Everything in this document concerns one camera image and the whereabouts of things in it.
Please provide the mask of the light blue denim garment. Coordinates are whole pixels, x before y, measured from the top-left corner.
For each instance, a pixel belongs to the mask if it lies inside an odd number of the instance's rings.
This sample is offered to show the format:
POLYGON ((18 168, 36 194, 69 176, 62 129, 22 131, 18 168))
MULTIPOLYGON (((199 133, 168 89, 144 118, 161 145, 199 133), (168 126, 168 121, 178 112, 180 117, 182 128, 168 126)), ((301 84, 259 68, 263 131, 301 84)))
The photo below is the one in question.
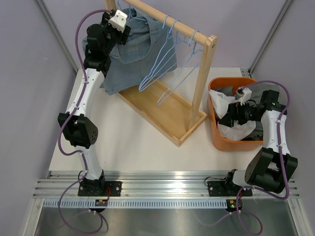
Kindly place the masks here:
MULTIPOLYGON (((77 27, 77 33, 79 33, 81 31, 81 28, 84 28, 85 30, 88 28, 88 25, 86 23, 84 23, 89 17, 91 17, 92 15, 94 14, 97 14, 97 13, 101 13, 103 12, 103 10, 94 10, 92 12, 89 12, 88 14, 86 14, 82 20, 80 21, 78 27, 77 27)), ((88 41, 87 41, 87 33, 85 33, 85 36, 81 39, 81 47, 80 49, 82 50, 82 53, 84 54, 85 53, 85 49, 86 49, 86 46, 88 44, 88 41)))

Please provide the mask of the blue wire hanger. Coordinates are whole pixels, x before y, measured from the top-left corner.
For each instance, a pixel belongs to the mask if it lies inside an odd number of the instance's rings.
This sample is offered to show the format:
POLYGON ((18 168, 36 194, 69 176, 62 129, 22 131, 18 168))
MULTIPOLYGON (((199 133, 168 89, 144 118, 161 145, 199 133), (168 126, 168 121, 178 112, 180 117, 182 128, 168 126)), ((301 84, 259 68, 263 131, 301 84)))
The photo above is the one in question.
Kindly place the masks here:
POLYGON ((184 63, 184 65, 180 68, 180 70, 177 72, 176 76, 174 77, 174 79, 172 80, 171 84, 169 85, 168 89, 166 91, 163 92, 163 94, 161 95, 161 97, 158 99, 157 101, 157 106, 160 106, 162 103, 165 102, 165 100, 173 94, 173 92, 186 80, 186 78, 197 68, 197 66, 199 64, 197 64, 175 87, 173 87, 174 83, 177 81, 177 79, 179 78, 179 76, 181 75, 183 69, 185 68, 185 66, 191 61, 191 59, 193 58, 193 56, 195 54, 197 54, 198 52, 202 52, 203 50, 201 49, 196 49, 197 46, 197 42, 196 40, 194 40, 194 36, 195 34, 199 32, 199 30, 195 30, 194 33, 192 34, 191 38, 189 39, 189 42, 187 43, 188 46, 191 46, 191 42, 194 41, 194 44, 192 46, 192 49, 185 55, 182 57, 182 59, 184 59, 187 55, 189 55, 188 60, 184 63))

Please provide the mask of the white shirt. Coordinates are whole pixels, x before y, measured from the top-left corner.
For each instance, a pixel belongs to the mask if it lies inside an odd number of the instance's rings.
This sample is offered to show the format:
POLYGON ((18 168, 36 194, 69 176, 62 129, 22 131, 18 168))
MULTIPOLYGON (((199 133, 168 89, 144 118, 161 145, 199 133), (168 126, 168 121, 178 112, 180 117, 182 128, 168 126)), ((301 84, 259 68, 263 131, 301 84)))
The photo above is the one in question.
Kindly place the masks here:
POLYGON ((230 96, 223 92, 210 90, 209 96, 212 100, 213 110, 219 134, 230 140, 240 141, 248 138, 256 129, 255 121, 246 121, 244 124, 239 124, 238 119, 234 119, 233 115, 228 113, 229 105, 236 105, 239 102, 233 93, 230 96))

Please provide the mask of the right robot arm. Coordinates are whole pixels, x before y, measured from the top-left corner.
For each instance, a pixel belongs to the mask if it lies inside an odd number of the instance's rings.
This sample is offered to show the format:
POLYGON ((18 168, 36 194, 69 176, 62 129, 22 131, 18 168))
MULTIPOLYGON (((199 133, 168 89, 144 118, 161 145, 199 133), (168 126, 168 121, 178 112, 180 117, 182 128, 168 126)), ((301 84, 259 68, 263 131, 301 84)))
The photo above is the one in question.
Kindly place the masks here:
POLYGON ((219 124, 232 128, 249 121, 259 121, 263 129, 260 151, 245 171, 245 182, 267 192, 281 193, 297 168, 297 158, 290 155, 285 139, 286 105, 278 102, 279 92, 265 90, 260 103, 236 102, 228 105, 219 124))

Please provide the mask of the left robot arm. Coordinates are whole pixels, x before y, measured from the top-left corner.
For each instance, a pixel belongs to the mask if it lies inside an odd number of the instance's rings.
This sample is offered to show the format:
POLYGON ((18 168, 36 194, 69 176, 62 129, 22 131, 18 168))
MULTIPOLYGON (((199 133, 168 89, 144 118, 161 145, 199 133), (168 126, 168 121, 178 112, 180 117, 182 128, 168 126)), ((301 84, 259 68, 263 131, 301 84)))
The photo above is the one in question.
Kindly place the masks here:
POLYGON ((64 137, 74 147, 71 155, 79 154, 83 173, 78 177, 79 196, 110 196, 117 182, 106 182, 95 143, 98 128, 90 120, 96 90, 106 78, 111 64, 110 53, 116 45, 125 45, 131 28, 116 29, 111 23, 93 24, 87 28, 83 78, 72 105, 60 113, 58 123, 64 137))

